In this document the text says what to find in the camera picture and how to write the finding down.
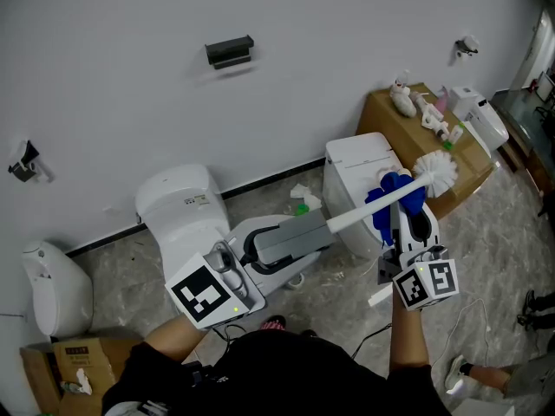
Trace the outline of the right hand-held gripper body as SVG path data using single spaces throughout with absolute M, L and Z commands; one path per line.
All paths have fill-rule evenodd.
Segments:
M 378 283 L 391 283 L 407 310 L 423 309 L 459 293 L 455 261 L 443 245 L 400 255 L 395 250 L 384 252 L 378 257 Z

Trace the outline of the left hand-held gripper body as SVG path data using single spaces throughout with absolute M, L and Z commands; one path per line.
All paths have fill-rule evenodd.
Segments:
M 263 309 L 266 300 L 229 245 L 218 241 L 194 254 L 166 282 L 166 290 L 195 328 L 206 330 Z

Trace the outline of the blue cleaning cloth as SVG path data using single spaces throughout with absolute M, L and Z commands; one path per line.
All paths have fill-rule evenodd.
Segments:
M 387 172 L 380 181 L 380 186 L 385 194 L 397 191 L 414 181 L 413 177 L 405 172 Z M 410 217 L 422 211 L 426 199 L 426 188 L 420 187 L 399 200 L 406 214 Z

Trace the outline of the white toilet brush grey handle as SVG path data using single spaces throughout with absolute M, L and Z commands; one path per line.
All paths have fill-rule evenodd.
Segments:
M 327 219 L 319 210 L 289 218 L 276 229 L 253 238 L 258 256 L 263 263 L 274 263 L 285 257 L 294 259 L 334 243 L 333 236 L 351 225 L 386 209 L 413 193 L 423 198 L 438 198 L 451 189 L 457 178 L 457 164 L 451 153 L 438 150 L 418 158 L 413 167 L 415 179 L 410 183 L 373 200 L 366 205 Z

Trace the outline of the person's left forearm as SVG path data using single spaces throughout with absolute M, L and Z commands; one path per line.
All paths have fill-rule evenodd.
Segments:
M 207 332 L 196 328 L 186 315 L 179 315 L 149 333 L 145 342 L 166 357 L 183 362 L 206 335 Z

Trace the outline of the white elongated toilet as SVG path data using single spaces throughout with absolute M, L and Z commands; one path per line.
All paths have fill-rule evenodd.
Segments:
M 135 209 L 160 247 L 170 280 L 191 257 L 208 253 L 231 230 L 219 188 L 205 166 L 176 166 L 138 189 Z

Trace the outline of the white wall-mounted urinal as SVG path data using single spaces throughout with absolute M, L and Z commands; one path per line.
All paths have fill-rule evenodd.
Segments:
M 90 277 L 53 244 L 33 241 L 21 255 L 32 288 L 37 327 L 48 337 L 76 337 L 88 331 L 94 313 Z

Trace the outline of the black toilet paper holder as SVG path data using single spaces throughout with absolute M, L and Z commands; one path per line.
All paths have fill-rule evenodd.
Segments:
M 51 183 L 54 173 L 30 140 L 22 140 L 10 155 L 8 173 L 23 183 Z

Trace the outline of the crumpled white tissue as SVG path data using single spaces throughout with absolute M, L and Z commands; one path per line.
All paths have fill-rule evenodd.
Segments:
M 314 211 L 322 207 L 322 201 L 315 196 L 308 186 L 296 184 L 290 191 L 291 198 L 300 199 L 309 211 Z

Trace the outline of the white bottle green cap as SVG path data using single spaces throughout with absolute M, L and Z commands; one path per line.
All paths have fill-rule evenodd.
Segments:
M 457 124 L 453 127 L 450 134 L 447 137 L 445 142 L 446 149 L 451 149 L 458 140 L 462 137 L 464 133 L 464 127 L 461 124 Z

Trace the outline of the large cardboard box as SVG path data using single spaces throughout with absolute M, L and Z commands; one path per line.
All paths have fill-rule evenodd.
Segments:
M 398 112 L 388 89 L 368 95 L 356 129 L 357 135 L 375 132 L 386 138 L 402 165 L 409 170 L 422 155 L 445 149 L 434 132 L 421 125 L 419 114 L 407 118 Z M 426 200 L 438 219 L 445 217 L 470 197 L 494 169 L 487 152 L 468 131 L 464 131 L 448 151 L 457 164 L 458 178 L 454 186 L 442 196 Z

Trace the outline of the crumpled cardboard box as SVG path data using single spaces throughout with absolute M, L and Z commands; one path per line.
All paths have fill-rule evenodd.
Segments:
M 95 337 L 40 343 L 19 349 L 31 391 L 44 416 L 101 416 L 104 393 L 121 377 L 134 339 Z M 92 394 L 66 393 L 61 381 L 78 383 L 83 368 Z

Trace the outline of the grey waist pouch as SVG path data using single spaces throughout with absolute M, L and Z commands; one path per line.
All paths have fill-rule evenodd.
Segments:
M 168 416 L 169 408 L 165 404 L 151 400 L 144 402 L 121 402 L 109 409 L 105 416 Z

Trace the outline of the white paper wad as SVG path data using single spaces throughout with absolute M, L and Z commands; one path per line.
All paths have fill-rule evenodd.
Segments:
M 78 393 L 91 395 L 93 392 L 92 386 L 90 385 L 88 376 L 82 367 L 76 371 L 76 378 L 79 384 Z

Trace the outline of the black wall shelf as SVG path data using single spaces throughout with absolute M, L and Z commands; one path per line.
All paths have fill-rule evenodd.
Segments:
M 249 62 L 254 41 L 250 36 L 231 39 L 205 46 L 208 63 L 214 69 L 229 68 Z

